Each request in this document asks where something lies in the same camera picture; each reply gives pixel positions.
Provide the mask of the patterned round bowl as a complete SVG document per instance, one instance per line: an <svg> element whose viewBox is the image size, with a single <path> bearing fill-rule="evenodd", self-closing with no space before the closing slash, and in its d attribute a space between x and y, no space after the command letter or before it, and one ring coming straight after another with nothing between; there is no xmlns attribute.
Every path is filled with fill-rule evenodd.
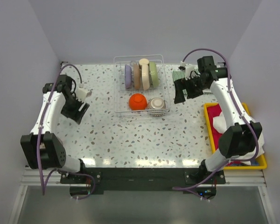
<svg viewBox="0 0 280 224"><path fill-rule="evenodd" d="M166 103L161 98L152 98L146 107L148 113L153 117L161 117L166 114Z"/></svg>

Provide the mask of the green square panda plate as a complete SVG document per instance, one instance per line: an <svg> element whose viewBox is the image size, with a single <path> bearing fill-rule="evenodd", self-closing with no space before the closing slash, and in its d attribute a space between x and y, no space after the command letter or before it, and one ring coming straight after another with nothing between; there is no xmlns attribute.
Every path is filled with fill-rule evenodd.
<svg viewBox="0 0 280 224"><path fill-rule="evenodd" d="M157 66L155 62L153 61L149 62L149 71L150 71L153 87L157 88L159 86L159 79L158 79Z"/></svg>

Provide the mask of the cream square panda plate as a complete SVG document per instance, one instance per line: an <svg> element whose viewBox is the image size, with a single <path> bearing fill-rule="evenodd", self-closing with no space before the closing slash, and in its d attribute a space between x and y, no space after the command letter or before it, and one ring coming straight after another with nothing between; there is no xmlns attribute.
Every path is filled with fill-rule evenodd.
<svg viewBox="0 0 280 224"><path fill-rule="evenodd" d="M147 64L142 65L141 76L142 76L143 90L146 91L150 88L149 65Z"/></svg>

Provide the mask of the white wire dish rack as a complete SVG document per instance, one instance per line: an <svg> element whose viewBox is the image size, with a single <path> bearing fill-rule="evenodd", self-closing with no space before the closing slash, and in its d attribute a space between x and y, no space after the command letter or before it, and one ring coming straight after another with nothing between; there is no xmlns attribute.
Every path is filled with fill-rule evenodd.
<svg viewBox="0 0 280 224"><path fill-rule="evenodd" d="M139 60L146 58L150 61L156 63L158 71L159 86L157 88L153 87L151 76L149 74L150 88L148 90L143 90L142 76L140 78L141 87L139 90L134 88L134 78L133 78L133 67L132 68L132 85L129 89L125 88L125 65L130 65L131 61L136 61L139 65ZM162 55L143 55L143 56L116 56L114 57L114 110L115 113L122 119L137 119L144 117L152 117L147 109L133 111L129 107L129 98L136 93L145 96L147 103L152 98L161 98L166 103L166 113L170 111L170 97L169 97L169 87L167 83L167 77L165 72L165 65Z"/></svg>

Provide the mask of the cream steel-lined cup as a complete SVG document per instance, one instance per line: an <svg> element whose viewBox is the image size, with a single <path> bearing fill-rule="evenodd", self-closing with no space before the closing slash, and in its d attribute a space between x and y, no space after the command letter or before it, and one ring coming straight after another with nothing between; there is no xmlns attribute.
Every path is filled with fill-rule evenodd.
<svg viewBox="0 0 280 224"><path fill-rule="evenodd" d="M140 60L139 60L139 67L140 67L140 69L142 69L142 66L143 66L143 65L149 65L149 60L146 59L146 58L140 59Z"/></svg>

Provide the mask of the orange round bowl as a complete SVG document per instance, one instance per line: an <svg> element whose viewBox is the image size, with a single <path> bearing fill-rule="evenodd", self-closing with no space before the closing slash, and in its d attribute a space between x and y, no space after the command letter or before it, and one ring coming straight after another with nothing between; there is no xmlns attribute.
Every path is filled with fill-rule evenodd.
<svg viewBox="0 0 280 224"><path fill-rule="evenodd" d="M145 110L147 107L147 100L144 95L136 93L129 98L128 104L133 111Z"/></svg>

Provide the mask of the brown square panda plate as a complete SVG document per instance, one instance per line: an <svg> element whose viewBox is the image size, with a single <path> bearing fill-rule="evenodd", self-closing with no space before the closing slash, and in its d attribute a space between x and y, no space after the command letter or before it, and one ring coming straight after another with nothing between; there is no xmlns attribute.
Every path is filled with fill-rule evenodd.
<svg viewBox="0 0 280 224"><path fill-rule="evenodd" d="M133 78L134 78L134 88L136 90L139 90L141 87L141 72L140 72L140 67L137 63L133 64Z"/></svg>

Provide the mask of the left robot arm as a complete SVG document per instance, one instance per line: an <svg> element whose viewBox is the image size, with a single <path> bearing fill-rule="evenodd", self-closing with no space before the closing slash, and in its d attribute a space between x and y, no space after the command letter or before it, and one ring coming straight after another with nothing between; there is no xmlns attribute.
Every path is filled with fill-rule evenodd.
<svg viewBox="0 0 280 224"><path fill-rule="evenodd" d="M56 128L60 115L80 124L89 104L81 101L71 92L75 81L60 75L56 86L47 83L42 89L42 107L36 124L30 134L21 136L21 147L31 169L38 169L38 161L42 169L57 168L63 172L71 172L71 178L77 183L87 179L87 171L83 169L81 159L73 159L66 154L61 140L56 136Z"/></svg>

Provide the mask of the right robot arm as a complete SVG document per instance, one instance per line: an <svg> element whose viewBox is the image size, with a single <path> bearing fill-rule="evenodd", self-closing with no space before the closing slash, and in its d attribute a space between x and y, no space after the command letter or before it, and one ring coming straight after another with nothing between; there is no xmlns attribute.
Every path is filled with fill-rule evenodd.
<svg viewBox="0 0 280 224"><path fill-rule="evenodd" d="M197 61L195 76L174 81L174 103L196 98L209 89L216 97L226 123L226 131L218 141L213 155L201 162L198 172L193 175L197 181L210 183L215 173L234 161L251 161L259 154L259 137L262 126L245 111L238 99L227 66L217 67L212 56L204 56Z"/></svg>

